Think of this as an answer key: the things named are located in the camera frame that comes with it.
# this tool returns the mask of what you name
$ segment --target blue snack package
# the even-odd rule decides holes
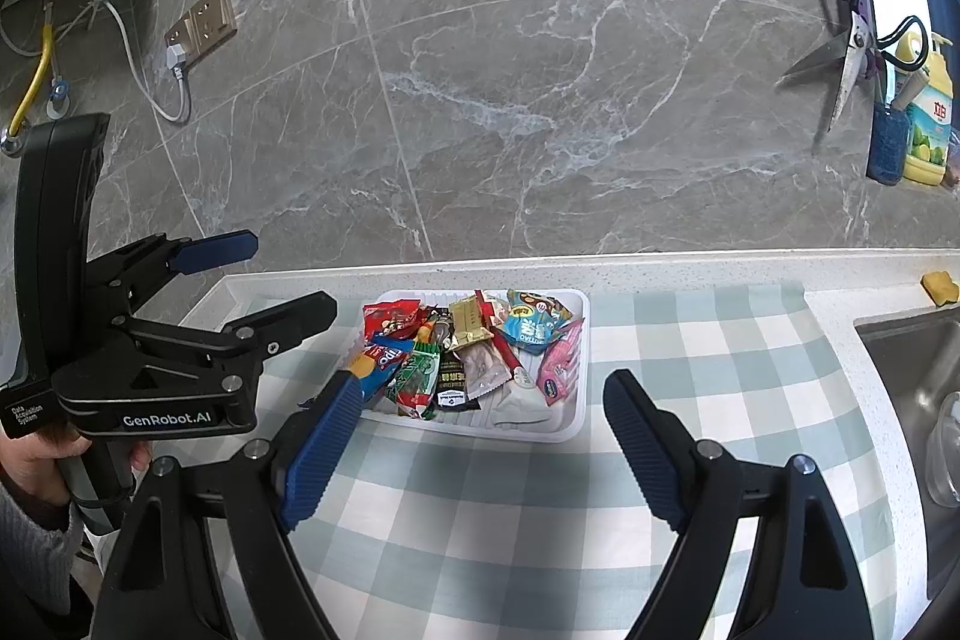
[[[360,392],[366,402],[376,395],[376,392],[389,383],[394,373],[400,368],[414,342],[411,339],[392,339],[388,336],[374,336],[347,367],[353,376],[360,381]]]
[[[560,330],[573,319],[573,313],[551,296],[507,291],[507,319],[500,327],[504,338],[528,353],[542,353],[560,338]]]

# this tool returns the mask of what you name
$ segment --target gray marble wall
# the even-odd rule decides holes
[[[194,0],[126,0],[148,81]],[[35,1],[8,28],[35,25]],[[958,202],[863,176],[869,97],[778,85],[834,0],[234,0],[191,71],[185,128],[133,87],[112,20],[64,43],[80,108],[112,111],[93,247],[258,232],[249,268],[560,253],[946,245]],[[0,106],[27,65],[0,52]],[[16,165],[0,164],[10,291]],[[184,281],[174,317],[211,282]]]

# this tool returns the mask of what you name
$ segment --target gray sleeve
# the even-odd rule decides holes
[[[0,558],[24,593],[56,615],[70,613],[70,569],[82,535],[83,522],[72,504],[67,530],[47,531],[0,483]]]

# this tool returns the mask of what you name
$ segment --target white plastic tray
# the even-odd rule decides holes
[[[563,442],[579,432],[587,414],[587,367],[589,367],[590,303],[581,290],[535,290],[558,299],[575,319],[584,319],[580,330],[580,357],[577,366],[577,384],[573,394],[551,405],[550,417],[535,424],[505,424],[494,426],[490,420],[490,410],[503,398],[504,390],[496,389],[480,397],[480,410],[465,410],[464,413],[438,413],[429,421],[418,418],[406,418],[397,415],[397,408],[387,399],[379,399],[373,408],[363,410],[364,418],[397,426],[414,429],[429,429],[432,432],[464,434],[467,437],[489,437],[491,439],[518,439],[526,442]],[[377,298],[378,302],[390,302],[397,299],[419,299],[426,305],[446,307],[458,299],[472,295],[472,290],[388,290]],[[506,290],[492,290],[496,296],[506,298]],[[363,348],[363,333],[360,333],[352,354]],[[517,357],[530,377],[536,379],[544,357],[517,351]]]

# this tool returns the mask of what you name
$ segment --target stainless steel sink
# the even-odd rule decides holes
[[[960,509],[939,506],[926,490],[926,442],[944,397],[960,390],[960,311],[927,313],[856,328],[904,430],[923,504],[926,593],[932,600],[960,555]]]

